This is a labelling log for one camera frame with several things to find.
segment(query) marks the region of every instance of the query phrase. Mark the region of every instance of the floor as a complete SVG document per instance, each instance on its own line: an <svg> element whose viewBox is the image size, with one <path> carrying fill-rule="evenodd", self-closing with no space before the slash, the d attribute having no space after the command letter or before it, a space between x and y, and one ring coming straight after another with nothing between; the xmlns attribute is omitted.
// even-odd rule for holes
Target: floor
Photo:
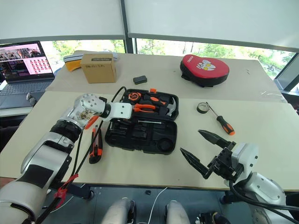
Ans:
<svg viewBox="0 0 299 224"><path fill-rule="evenodd" d="M44 224L100 224L113 202L128 197L137 205L136 223L147 222L153 202L162 189L129 187L92 187L96 195L92 200L73 197L64 207L52 212ZM53 199L54 192L48 194L45 205ZM185 208L191 224L202 212L218 211L224 214L231 224L252 224L249 207L245 203L222 205L219 198L223 191L167 189L157 199L153 209L151 224L164 224L165 206L170 200L179 201Z"/></svg>

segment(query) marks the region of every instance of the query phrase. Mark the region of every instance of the laptop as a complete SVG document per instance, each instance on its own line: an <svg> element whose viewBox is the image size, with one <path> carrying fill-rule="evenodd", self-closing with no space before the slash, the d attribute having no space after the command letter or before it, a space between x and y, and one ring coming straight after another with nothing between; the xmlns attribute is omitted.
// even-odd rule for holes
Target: laptop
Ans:
<svg viewBox="0 0 299 224"><path fill-rule="evenodd" d="M0 75L0 109L31 106L27 93L39 100L55 78L39 41L0 45Z"/></svg>

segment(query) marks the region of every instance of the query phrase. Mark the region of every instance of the white cable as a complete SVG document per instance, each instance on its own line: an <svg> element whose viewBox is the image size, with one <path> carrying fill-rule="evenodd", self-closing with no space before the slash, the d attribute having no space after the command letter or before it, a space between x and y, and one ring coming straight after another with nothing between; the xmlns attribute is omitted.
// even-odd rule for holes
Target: white cable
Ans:
<svg viewBox="0 0 299 224"><path fill-rule="evenodd" d="M58 209L53 210L52 212L57 211L57 210L61 209L62 207L64 207L73 197L74 196L72 196L66 203L64 203L63 205L61 205Z"/></svg>
<svg viewBox="0 0 299 224"><path fill-rule="evenodd" d="M156 200L158 199L158 197L160 196L160 194L161 194L163 191L165 191L166 189L167 189L167 187L164 188L163 190L161 190L160 193L159 193L159 194L157 195L157 197L155 198L153 207L151 207L151 211L150 211L150 215L149 215L149 221L148 221L147 223L138 223L138 224L150 224L150 219L151 219L151 215L152 215L152 213L153 213L154 206L155 206L155 204L156 204Z"/></svg>

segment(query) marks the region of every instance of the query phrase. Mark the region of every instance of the laptop keyboard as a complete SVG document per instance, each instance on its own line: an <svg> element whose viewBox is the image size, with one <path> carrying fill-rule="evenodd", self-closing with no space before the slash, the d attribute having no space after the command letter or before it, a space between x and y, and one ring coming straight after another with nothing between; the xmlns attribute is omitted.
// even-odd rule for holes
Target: laptop keyboard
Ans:
<svg viewBox="0 0 299 224"><path fill-rule="evenodd" d="M51 84L49 82L37 82L37 83L20 83L20 84L7 84L0 92L0 96L22 94L22 93L35 93L45 92L46 88Z"/></svg>

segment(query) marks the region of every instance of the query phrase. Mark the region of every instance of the red cable tie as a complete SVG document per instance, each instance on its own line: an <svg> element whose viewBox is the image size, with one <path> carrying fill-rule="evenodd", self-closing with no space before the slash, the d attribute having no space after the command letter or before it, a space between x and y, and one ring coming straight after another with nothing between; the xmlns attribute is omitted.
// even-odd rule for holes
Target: red cable tie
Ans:
<svg viewBox="0 0 299 224"><path fill-rule="evenodd" d="M65 186L66 184L68 184L69 182L71 182L72 180L75 180L78 177L78 174L75 174L73 176L71 176L67 182L65 182L60 188L58 188L57 192L54 194L54 198L59 197L61 200L59 202L59 204L56 206L55 209L58 209L65 201L65 196L66 196L66 192L67 189L62 189L63 186Z"/></svg>

